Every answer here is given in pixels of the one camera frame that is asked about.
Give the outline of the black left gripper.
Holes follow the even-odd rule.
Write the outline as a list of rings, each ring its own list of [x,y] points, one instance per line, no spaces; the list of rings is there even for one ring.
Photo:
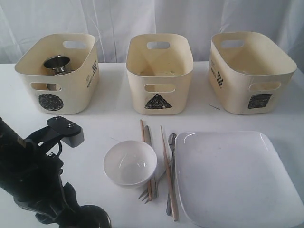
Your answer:
[[[22,171],[10,175],[9,194],[22,209],[35,213],[44,224],[67,228],[105,228],[106,211],[99,206],[80,206],[70,183],[62,184],[63,162],[57,155],[42,155]]]

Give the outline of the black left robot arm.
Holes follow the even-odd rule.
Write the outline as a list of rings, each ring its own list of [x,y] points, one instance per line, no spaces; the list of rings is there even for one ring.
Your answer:
[[[0,186],[22,209],[35,213],[45,225],[61,228],[109,228],[108,214],[96,205],[79,205],[70,183],[62,183],[63,162],[53,153],[65,143],[72,148],[84,141],[83,129],[55,116],[46,127],[21,138],[4,121],[0,123]]]

